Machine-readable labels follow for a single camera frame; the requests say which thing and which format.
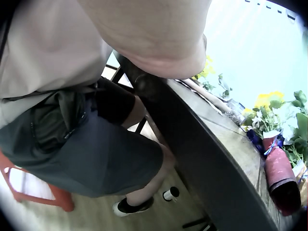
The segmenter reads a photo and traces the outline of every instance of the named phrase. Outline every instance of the red wrapping paper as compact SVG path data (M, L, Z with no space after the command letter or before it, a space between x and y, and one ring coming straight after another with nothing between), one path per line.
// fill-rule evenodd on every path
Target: red wrapping paper
M268 150L274 138L263 139L265 150ZM291 164L285 152L273 147L265 160L265 174L272 197L277 208L284 216L289 216L301 207L301 197Z

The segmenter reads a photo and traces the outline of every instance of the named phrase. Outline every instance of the red stool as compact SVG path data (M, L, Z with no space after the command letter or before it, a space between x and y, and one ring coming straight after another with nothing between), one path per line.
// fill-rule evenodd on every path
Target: red stool
M71 212L71 211L74 210L74 203L72 201L71 193L69 193L65 190L59 189L58 187L53 186L51 184L48 184L48 186L49 186L51 192L53 193L55 200L49 200L49 199L34 197L34 196L26 195L22 192L16 191L12 187L12 185L9 181L10 171L11 171L12 168L16 168L16 169L19 169L21 171L28 172L27 170L25 170L23 168L17 168L0 151L0 171L1 171L5 181L7 183L7 185L9 186L10 190L12 191L15 200L17 200L18 202L21 202L22 200L27 200L27 201L34 201L34 202L47 204L47 205L55 205L55 206L61 207L66 212Z

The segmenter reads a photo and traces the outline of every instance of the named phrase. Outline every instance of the bag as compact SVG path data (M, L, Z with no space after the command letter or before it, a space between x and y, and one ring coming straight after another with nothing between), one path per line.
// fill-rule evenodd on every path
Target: bag
M31 110L31 131L36 148L44 153L60 149L84 116L85 95L57 91Z

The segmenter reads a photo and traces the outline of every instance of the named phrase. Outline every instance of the blue ribbon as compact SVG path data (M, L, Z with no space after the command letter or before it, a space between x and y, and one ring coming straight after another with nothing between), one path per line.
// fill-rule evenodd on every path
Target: blue ribbon
M303 174L302 174L301 178L299 179L299 181L297 182L297 184L299 184L299 183L301 182L301 180L302 180L302 178L303 178L304 176L307 177L307 174L304 175L305 172L307 172L307 169L306 169L306 171L303 172Z
M267 156L267 155L272 151L273 147L278 147L278 146L276 145L276 140L277 140L277 137L275 137L274 142L272 143L272 145L270 146L270 148L264 153L265 156Z

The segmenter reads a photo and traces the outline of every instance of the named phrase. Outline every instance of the black shoe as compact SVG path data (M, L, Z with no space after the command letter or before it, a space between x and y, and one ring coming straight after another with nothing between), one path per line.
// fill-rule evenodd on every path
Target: black shoe
M148 199L146 202L142 203L141 205L130 206L126 201L126 198L124 198L120 202L115 203L113 205L113 212L115 213L115 215L119 217L125 217L133 213L142 213L148 210L153 205L153 202L154 202L154 198L151 197L150 199Z

